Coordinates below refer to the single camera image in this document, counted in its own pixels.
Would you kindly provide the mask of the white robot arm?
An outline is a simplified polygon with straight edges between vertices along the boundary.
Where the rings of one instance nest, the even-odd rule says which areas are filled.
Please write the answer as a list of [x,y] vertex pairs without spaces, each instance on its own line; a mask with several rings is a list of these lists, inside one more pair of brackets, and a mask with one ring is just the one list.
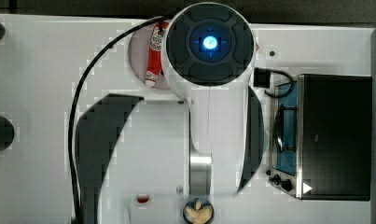
[[106,170],[99,224],[182,223],[189,209],[238,196],[263,150],[257,50],[231,7],[199,3],[170,20],[160,56],[171,96],[132,111]]

